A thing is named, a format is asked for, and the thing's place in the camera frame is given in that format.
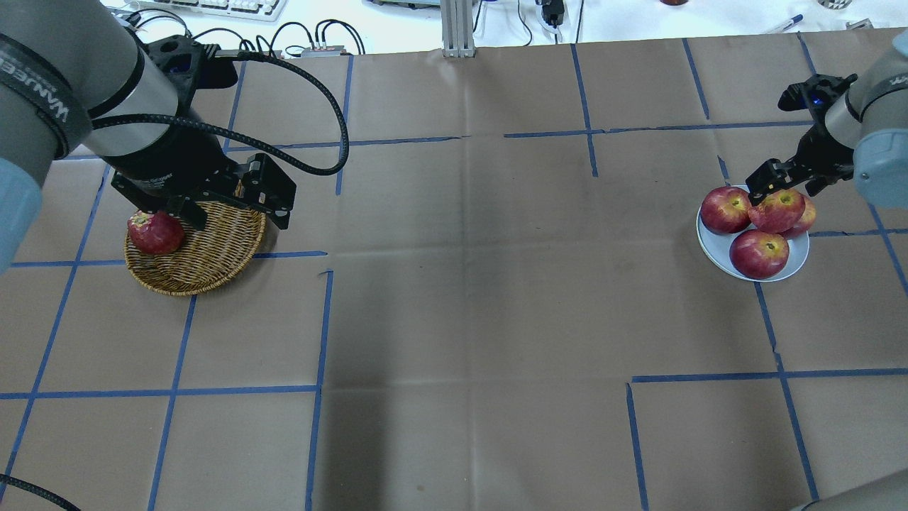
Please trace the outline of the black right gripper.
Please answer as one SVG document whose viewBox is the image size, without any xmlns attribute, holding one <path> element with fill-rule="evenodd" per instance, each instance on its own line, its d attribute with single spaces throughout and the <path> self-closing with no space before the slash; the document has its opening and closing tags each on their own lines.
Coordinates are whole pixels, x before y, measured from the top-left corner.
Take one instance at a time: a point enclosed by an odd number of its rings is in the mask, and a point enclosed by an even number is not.
<svg viewBox="0 0 908 511">
<path fill-rule="evenodd" d="M 853 172 L 853 149 L 815 125 L 801 137 L 791 161 L 770 158 L 746 178 L 747 197 L 756 207 L 768 195 L 801 183 L 809 197 L 816 197 L 830 185 L 853 179 Z"/>
</svg>

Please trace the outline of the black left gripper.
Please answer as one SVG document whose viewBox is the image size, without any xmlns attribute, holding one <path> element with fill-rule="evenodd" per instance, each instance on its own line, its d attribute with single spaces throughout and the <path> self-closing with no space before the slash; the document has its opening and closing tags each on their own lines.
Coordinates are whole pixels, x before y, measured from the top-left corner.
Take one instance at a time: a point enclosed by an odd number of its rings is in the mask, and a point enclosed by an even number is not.
<svg viewBox="0 0 908 511">
<path fill-rule="evenodd" d="M 116 171 L 111 186 L 133 206 L 149 214 L 163 212 L 206 229 L 208 214 L 191 197 L 221 172 L 238 169 L 238 198 L 286 230 L 297 192 L 295 181 L 269 155 L 259 153 L 239 165 L 227 158 L 215 135 L 201 131 L 167 131 L 133 154 L 110 157 Z"/>
</svg>

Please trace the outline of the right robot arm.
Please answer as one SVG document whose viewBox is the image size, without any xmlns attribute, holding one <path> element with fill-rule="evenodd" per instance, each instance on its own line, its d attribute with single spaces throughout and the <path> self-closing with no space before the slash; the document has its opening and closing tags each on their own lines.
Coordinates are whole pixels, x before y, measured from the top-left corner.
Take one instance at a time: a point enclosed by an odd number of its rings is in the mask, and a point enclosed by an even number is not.
<svg viewBox="0 0 908 511">
<path fill-rule="evenodd" d="M 804 183 L 810 194 L 853 179 L 879 207 L 906 206 L 906 57 L 888 50 L 865 74 L 804 77 L 785 36 L 652 40 L 344 59 L 347 81 L 321 84 L 305 59 L 239 51 L 209 55 L 218 88 L 241 88 L 240 120 L 258 159 L 289 177 L 238 178 L 221 200 L 289 218 L 293 179 L 321 175 L 337 192 L 369 195 L 378 229 L 393 217 L 429 224 L 464 200 L 461 177 L 481 183 L 512 166 L 555 183 L 599 179 L 615 191 L 640 181 L 643 158 L 675 180 L 704 180 L 708 133 L 808 128 L 797 154 L 747 181 L 755 193 Z"/>
</svg>

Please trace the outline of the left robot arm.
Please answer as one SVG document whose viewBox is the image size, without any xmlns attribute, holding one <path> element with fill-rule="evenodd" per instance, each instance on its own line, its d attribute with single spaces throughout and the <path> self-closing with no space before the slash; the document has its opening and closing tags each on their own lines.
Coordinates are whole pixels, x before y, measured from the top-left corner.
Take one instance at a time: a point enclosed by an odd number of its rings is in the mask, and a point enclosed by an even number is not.
<svg viewBox="0 0 908 511">
<path fill-rule="evenodd" d="M 233 59 L 187 36 L 142 43 L 96 1 L 2 3 L 2 268 L 42 207 L 52 162 L 83 145 L 137 209 L 205 229 L 202 202 L 266 214 L 279 229 L 296 187 L 275 160 L 236 164 L 192 109 L 239 79 Z"/>
</svg>

